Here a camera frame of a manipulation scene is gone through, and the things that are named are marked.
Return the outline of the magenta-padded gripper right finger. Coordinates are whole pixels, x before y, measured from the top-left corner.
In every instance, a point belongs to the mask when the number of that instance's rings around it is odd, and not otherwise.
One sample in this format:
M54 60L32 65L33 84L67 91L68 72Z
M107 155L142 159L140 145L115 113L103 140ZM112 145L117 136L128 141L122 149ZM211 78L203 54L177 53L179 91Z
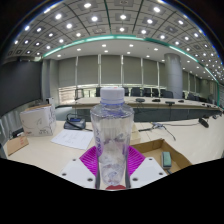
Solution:
M126 167L126 185L140 188L166 176L154 157L145 157L137 149L129 147Z

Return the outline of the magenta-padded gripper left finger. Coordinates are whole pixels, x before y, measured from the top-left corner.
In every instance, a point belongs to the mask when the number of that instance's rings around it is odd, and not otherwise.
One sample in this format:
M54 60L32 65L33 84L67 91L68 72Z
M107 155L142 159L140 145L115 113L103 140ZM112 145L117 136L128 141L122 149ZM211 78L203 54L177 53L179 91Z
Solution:
M98 174L96 148L91 147L79 158L73 158L60 172L60 177L84 188L95 189Z

